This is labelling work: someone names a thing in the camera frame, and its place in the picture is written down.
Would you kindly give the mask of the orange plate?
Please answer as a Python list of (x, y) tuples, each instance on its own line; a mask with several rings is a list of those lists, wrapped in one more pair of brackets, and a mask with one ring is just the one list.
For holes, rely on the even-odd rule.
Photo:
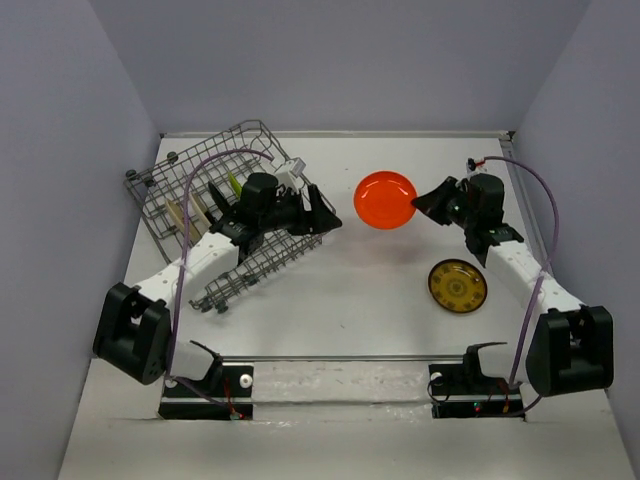
[(358, 217), (370, 227), (392, 230), (408, 223), (416, 213), (417, 192), (411, 181), (394, 171), (376, 171), (363, 178), (353, 196)]

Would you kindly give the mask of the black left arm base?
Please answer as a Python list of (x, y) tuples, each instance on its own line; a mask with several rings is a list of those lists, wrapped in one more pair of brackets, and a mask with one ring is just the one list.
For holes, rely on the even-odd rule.
[(224, 363), (211, 378), (166, 381), (158, 415), (164, 420), (252, 420), (253, 387), (252, 363)]

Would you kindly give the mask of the cream floral plate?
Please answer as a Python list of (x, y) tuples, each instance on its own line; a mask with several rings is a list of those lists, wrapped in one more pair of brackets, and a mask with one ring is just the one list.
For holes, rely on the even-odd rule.
[(193, 224), (189, 224), (189, 228), (185, 227), (184, 223), (184, 211), (181, 206), (173, 200), (165, 199), (165, 208), (167, 209), (170, 219), (173, 221), (176, 228), (183, 234), (189, 233), (190, 241), (199, 241), (201, 236), (197, 228)]

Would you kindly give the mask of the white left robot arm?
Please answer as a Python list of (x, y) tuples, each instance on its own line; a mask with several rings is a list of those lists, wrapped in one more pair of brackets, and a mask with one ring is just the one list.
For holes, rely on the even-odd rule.
[(314, 184), (301, 192), (275, 175), (252, 173), (235, 202), (214, 183), (208, 190), (220, 214), (199, 214), (209, 228), (195, 245), (155, 275), (133, 286), (118, 282), (106, 294), (93, 353), (143, 385), (167, 376), (198, 394), (215, 392), (222, 359), (196, 340), (179, 340), (183, 301), (240, 266), (272, 232), (322, 235), (342, 225)]

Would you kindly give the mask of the lime green plate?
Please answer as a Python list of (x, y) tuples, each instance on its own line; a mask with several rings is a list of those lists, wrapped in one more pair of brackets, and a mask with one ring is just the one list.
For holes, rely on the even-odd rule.
[(242, 185), (232, 173), (228, 174), (228, 181), (234, 195), (237, 199), (240, 199), (242, 195)]

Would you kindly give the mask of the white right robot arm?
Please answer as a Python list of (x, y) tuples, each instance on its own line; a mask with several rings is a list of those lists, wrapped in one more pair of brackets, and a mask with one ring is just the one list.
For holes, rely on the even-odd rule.
[(465, 245), (525, 311), (513, 343), (475, 345), (462, 384), (482, 392), (496, 378), (530, 385), (542, 397), (606, 389), (614, 380), (613, 318), (570, 294), (503, 219), (504, 184), (494, 175), (445, 179), (413, 206), (439, 225), (459, 226)]

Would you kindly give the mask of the cream plate black patch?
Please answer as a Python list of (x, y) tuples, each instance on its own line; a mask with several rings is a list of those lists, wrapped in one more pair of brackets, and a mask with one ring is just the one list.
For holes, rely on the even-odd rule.
[(216, 223), (216, 219), (213, 214), (210, 212), (210, 210), (201, 200), (201, 197), (198, 194), (190, 193), (189, 200), (197, 218), (202, 223), (204, 229), (206, 231), (210, 230), (211, 227)]

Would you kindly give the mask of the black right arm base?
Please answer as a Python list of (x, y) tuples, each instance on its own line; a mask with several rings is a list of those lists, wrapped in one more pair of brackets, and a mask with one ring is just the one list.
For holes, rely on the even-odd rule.
[(503, 379), (472, 377), (461, 363), (431, 364), (427, 394), (435, 419), (525, 416), (518, 387), (509, 389)]

